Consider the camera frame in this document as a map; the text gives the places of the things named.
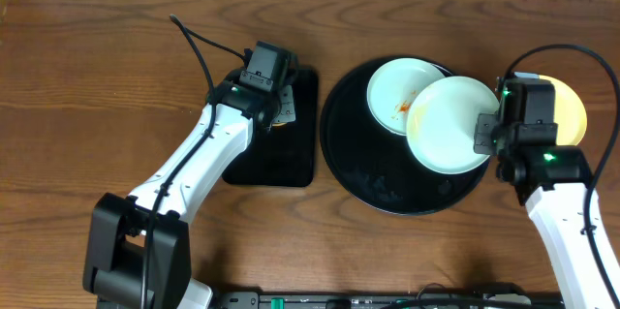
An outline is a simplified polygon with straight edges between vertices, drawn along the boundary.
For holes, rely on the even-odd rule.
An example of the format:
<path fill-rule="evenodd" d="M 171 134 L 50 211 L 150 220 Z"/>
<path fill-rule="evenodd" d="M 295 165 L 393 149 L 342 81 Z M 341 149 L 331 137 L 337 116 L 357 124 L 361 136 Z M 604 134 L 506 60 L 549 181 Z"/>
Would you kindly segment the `light blue plate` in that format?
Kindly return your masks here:
<path fill-rule="evenodd" d="M 474 170 L 489 159 L 474 151 L 478 117 L 498 108 L 495 94 L 482 82 L 444 77 L 424 88 L 411 105 L 406 141 L 415 158 L 432 171 Z"/>
<path fill-rule="evenodd" d="M 407 116 L 421 91 L 445 75 L 433 64 L 416 58 L 393 59 L 370 78 L 366 101 L 374 119 L 389 132 L 406 135 Z"/>

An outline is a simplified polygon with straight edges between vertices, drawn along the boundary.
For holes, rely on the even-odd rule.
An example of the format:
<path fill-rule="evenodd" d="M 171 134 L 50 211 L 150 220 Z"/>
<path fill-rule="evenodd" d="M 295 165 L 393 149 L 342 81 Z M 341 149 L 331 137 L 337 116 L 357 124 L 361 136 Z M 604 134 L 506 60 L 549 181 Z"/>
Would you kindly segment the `yellow plate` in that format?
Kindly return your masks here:
<path fill-rule="evenodd" d="M 565 82 L 539 75 L 555 90 L 554 122 L 558 125 L 557 145 L 578 145 L 587 130 L 587 113 L 579 96 Z"/>

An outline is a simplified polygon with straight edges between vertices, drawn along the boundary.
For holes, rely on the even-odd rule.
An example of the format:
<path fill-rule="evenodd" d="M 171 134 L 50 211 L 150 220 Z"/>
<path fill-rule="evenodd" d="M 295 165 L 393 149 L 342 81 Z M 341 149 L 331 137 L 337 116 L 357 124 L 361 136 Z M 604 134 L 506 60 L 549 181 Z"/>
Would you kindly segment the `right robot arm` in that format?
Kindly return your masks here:
<path fill-rule="evenodd" d="M 503 122 L 481 114 L 476 152 L 497 158 L 540 234 L 568 308 L 616 308 L 619 263 L 609 242 L 595 177 L 578 144 L 587 119 Z"/>

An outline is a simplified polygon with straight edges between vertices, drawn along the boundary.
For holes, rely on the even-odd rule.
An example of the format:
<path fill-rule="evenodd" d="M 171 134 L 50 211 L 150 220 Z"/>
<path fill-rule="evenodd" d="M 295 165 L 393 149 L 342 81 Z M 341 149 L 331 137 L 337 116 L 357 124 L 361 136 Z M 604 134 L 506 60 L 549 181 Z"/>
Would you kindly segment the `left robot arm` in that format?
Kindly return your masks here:
<path fill-rule="evenodd" d="M 199 123 L 127 197 L 106 193 L 91 217 L 83 288 L 124 308 L 206 308 L 192 276 L 189 226 L 227 166 L 278 115 L 298 68 L 277 79 L 238 70 L 212 90 Z"/>

